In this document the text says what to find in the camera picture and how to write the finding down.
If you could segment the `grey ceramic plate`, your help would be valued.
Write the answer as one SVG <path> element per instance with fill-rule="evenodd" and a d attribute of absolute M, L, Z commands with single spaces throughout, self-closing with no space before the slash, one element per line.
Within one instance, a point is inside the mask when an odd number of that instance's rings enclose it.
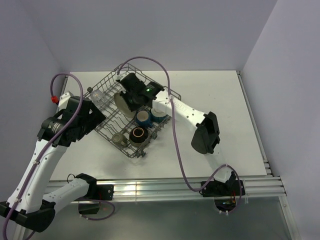
<path fill-rule="evenodd" d="M 133 119 L 135 116 L 135 112 L 131 111 L 127 105 L 127 103 L 125 102 L 125 100 L 123 99 L 123 97 L 120 95 L 119 92 L 116 92 L 113 95 L 113 99 L 114 99 L 114 103 L 116 105 L 116 107 L 119 109 L 119 111 L 127 118 Z"/>

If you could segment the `clear plastic cup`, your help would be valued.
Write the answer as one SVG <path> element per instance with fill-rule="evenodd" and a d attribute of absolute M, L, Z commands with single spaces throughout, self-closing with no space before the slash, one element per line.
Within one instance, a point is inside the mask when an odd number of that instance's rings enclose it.
<path fill-rule="evenodd" d="M 103 105 L 105 105 L 108 100 L 106 99 L 106 96 L 104 95 L 104 93 L 100 90 L 93 90 L 90 93 L 91 96 L 91 100 L 92 102 L 97 106 L 97 107 L 102 107 Z"/>

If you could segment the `dark blue mug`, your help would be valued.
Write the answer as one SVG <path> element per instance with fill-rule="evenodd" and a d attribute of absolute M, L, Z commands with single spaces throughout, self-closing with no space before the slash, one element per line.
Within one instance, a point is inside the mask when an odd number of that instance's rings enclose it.
<path fill-rule="evenodd" d="M 135 122 L 144 128 L 152 128 L 151 115 L 147 110 L 140 110 L 136 113 Z"/>

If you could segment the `teal and white bowl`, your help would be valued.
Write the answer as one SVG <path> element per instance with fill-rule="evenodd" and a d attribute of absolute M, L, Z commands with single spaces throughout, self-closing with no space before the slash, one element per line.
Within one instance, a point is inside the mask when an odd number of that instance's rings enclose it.
<path fill-rule="evenodd" d="M 150 110 L 150 114 L 151 114 L 151 120 L 155 123 L 161 123 L 167 117 L 167 114 L 165 112 L 159 111 L 155 108 L 152 108 Z"/>

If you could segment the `grey ceramic cup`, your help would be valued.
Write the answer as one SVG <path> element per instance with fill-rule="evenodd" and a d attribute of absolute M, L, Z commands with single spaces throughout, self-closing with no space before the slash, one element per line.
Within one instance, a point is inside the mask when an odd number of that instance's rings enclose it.
<path fill-rule="evenodd" d="M 119 147 L 127 147 L 128 146 L 128 140 L 127 140 L 126 136 L 120 132 L 115 133 L 112 136 L 111 141 Z"/>

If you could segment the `brown patterned bowl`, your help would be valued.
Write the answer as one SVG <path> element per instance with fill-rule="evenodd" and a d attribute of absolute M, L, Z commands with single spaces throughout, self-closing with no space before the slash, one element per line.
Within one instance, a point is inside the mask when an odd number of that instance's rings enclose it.
<path fill-rule="evenodd" d="M 142 126 L 137 126 L 129 133 L 129 141 L 134 147 L 141 146 L 149 137 L 149 131 Z"/>

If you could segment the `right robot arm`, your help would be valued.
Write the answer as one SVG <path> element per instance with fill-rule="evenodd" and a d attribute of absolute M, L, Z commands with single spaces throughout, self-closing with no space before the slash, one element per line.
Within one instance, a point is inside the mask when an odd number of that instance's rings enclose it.
<path fill-rule="evenodd" d="M 135 73 L 117 76 L 121 85 L 120 96 L 125 109 L 133 112 L 141 107 L 150 107 L 172 118 L 172 133 L 179 167 L 184 179 L 187 178 L 181 159 L 176 133 L 176 121 L 185 124 L 193 134 L 192 148 L 204 155 L 213 155 L 213 163 L 217 166 L 209 180 L 217 181 L 216 189 L 222 195 L 229 194 L 233 188 L 236 171 L 229 166 L 221 153 L 220 129 L 216 114 L 204 113 L 185 104 L 173 96 L 169 88 L 164 88 L 157 82 L 145 84 Z"/>

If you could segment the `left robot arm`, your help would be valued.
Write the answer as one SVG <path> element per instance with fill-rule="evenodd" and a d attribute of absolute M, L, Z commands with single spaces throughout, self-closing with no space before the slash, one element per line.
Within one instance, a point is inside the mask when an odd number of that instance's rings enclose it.
<path fill-rule="evenodd" d="M 14 193 L 0 204 L 1 216 L 41 233 L 49 227 L 56 213 L 71 202 L 95 198 L 97 180 L 84 173 L 54 192 L 46 194 L 45 190 L 71 143 L 81 140 L 105 118 L 90 99 L 72 96 L 65 108 L 44 120 L 27 170 Z"/>

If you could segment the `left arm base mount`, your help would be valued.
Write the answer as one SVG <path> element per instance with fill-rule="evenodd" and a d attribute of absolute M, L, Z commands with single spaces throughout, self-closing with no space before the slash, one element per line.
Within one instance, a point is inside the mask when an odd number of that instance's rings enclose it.
<path fill-rule="evenodd" d="M 78 213 L 80 217 L 90 221 L 102 221 L 110 218 L 116 211 L 115 205 L 111 202 L 114 195 L 113 184 L 97 185 L 93 196 L 84 197 L 83 201 L 89 203 L 80 203 L 78 205 Z M 93 217 L 101 211 L 109 211 L 104 217 Z"/>

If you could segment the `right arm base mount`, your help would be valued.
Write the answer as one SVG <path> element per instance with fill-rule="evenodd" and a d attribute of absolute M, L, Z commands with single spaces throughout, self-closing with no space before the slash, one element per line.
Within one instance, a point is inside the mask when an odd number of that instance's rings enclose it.
<path fill-rule="evenodd" d="M 244 183 L 238 180 L 234 171 L 231 172 L 229 180 L 225 183 L 217 180 L 210 181 L 199 193 L 203 197 L 231 197 L 244 196 L 246 194 Z"/>

